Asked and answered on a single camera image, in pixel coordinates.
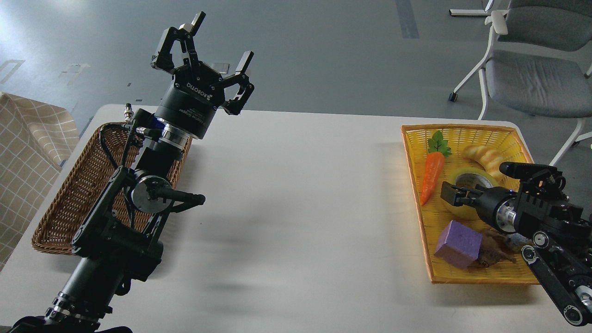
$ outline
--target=chair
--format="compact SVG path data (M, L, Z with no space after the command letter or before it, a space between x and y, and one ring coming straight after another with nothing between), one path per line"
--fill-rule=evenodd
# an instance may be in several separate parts
M489 16L494 0L488 0L483 9L450 9L450 16Z
M576 51L592 39L591 0L512 0L504 17L493 11L485 19L491 24L485 56L456 86L448 100L455 102L457 92L478 73L483 107L489 97L514 110L528 114L575 118L577 125L563 147L551 160L555 165L572 145L592 137L581 135L585 119L592 116L592 89L586 73L572 61L494 50L499 42L528 43L566 52Z

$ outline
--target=yellow basket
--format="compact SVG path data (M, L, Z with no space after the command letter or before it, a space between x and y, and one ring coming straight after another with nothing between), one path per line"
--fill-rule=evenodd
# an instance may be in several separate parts
M477 263L461 270L434 256L440 233L451 220L457 219L444 207L440 199L441 186L436 186L432 198L424 205L419 205L424 166L427 156L428 139L437 131L442 131L452 155L446 158L444 169L440 175L442 180L460 167L483 169L478 163L461 156L463 149L469 145L484 145L496 148L504 156L505 161L532 163L524 143L515 129L503 126L465 125L465 124L431 124L401 126L403 144L407 152L407 163L411 175L416 201L419 227L422 234L423 251L427 272L432 283L471 283L471 284L538 284L520 254L514 254L517 263L502 260L490 267L481 267ZM500 185L518 190L518 180L504 177ZM480 220L459 220L473 230L481 231L488 226Z

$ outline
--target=purple block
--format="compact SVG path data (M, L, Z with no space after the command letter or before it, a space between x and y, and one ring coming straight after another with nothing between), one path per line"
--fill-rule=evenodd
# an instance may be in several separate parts
M452 220L440 234L434 255L463 270L479 256L481 238L480 233Z

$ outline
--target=checkered cloth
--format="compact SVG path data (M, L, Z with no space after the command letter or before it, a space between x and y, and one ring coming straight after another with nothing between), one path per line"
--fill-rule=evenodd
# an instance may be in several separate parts
M64 108L0 92L0 270L77 143Z

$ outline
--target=floor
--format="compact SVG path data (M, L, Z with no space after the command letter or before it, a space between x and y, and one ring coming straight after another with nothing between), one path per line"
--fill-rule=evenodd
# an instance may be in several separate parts
M255 53L248 74L256 90L245 109L476 119L476 78L456 103L447 98L482 58L488 29L483 18L451 17L448 9L480 6L479 0L4 0L0 91L68 109L81 132L104 104L158 105L170 83L168 74L150 67L162 31L204 11L195 38L200 59L229 63L232 70L245 50ZM497 1L494 7L506 6ZM568 55L535 46L498 48L562 56L583 70L592 59L592 43ZM517 124L542 164L575 127L575 120L495 103L485 119ZM592 121L585 130L592 130ZM557 165L567 179L565 192L584 207L586 219L592 213L591 141Z

